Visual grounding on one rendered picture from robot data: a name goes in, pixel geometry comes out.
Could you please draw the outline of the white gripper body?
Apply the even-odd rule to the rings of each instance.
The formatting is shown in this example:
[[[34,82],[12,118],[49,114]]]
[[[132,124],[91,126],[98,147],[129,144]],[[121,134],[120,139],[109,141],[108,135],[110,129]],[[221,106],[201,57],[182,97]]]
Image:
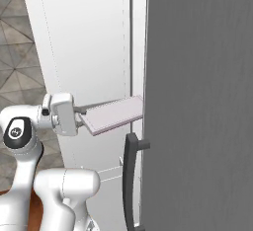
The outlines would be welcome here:
[[[59,93],[52,96],[50,111],[53,129],[57,134],[62,136],[75,136],[77,134],[73,105],[73,97],[69,93]]]

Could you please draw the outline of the grey freezer door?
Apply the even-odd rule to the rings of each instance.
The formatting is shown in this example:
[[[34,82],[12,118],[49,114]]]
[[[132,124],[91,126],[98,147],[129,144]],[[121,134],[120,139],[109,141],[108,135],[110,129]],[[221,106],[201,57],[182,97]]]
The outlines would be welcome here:
[[[149,0],[141,220],[253,231],[253,0]]]

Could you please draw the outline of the white fridge body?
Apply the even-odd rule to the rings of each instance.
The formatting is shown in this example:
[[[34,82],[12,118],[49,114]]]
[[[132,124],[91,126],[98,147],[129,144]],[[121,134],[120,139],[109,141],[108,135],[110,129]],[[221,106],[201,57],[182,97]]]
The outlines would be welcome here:
[[[70,93],[78,107],[144,93],[146,0],[25,2],[48,93]],[[127,231],[122,178],[130,132],[141,136],[141,121],[97,136],[80,127],[58,139],[65,167],[100,175],[88,209],[101,231]]]

